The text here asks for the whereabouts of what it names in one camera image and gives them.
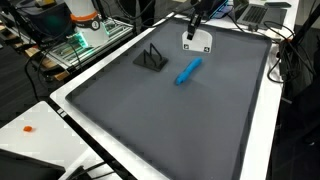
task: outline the white table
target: white table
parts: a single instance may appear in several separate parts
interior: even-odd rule
[[[25,126],[33,127],[24,132]],[[66,179],[77,167],[88,168],[103,160],[45,102],[40,102],[0,129],[0,149],[65,168]],[[88,174],[96,177],[112,169],[103,165]],[[119,179],[112,174],[101,179]]]
[[[292,7],[288,9],[284,25],[293,29],[299,1],[285,1],[288,1]],[[265,2],[266,1],[258,0],[251,1],[251,3],[256,4],[264,4]],[[235,28],[235,25],[230,19],[228,19],[228,17],[219,20],[211,20],[207,24],[224,28]],[[157,180],[167,178],[74,108],[68,101],[66,101],[65,97],[77,86],[82,84],[151,31],[152,29],[146,30],[50,95],[54,102],[56,102],[89,134],[91,134],[115,159],[117,159],[139,180]],[[264,76],[261,82],[257,105],[251,125],[247,150],[245,152],[241,180],[263,180],[266,177],[282,92],[281,85],[270,82],[266,77],[267,70],[276,61],[276,51],[276,46],[273,46],[267,61],[267,66],[264,70]]]

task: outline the gray mat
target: gray mat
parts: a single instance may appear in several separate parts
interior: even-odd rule
[[[157,28],[67,99],[168,178],[238,179],[271,41],[202,25],[212,52],[183,51],[186,29],[179,20]],[[169,59],[161,72],[132,63],[150,42]],[[195,57],[203,63],[176,86]]]

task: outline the black shape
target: black shape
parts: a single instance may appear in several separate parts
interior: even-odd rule
[[[152,54],[152,49],[154,49],[157,54]],[[156,47],[152,43],[150,43],[149,52],[143,50],[143,52],[141,52],[139,56],[133,61],[133,64],[160,72],[164,65],[167,64],[167,62],[168,59],[162,57]]]

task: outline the blue marker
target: blue marker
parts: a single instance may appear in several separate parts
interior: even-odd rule
[[[200,64],[202,63],[202,58],[195,58],[191,61],[191,63],[187,66],[187,68],[179,74],[179,76],[176,79],[176,85],[180,85],[184,81],[188,79],[191,72],[196,69]]]

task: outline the orange object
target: orange object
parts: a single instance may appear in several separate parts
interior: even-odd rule
[[[75,16],[75,15],[71,14],[71,19],[73,21],[88,21],[90,19],[95,18],[97,15],[98,15],[97,11],[95,11],[92,14],[89,14],[87,16]]]
[[[23,131],[31,132],[31,131],[32,131],[32,127],[31,127],[31,126],[25,126],[25,127],[23,128]]]

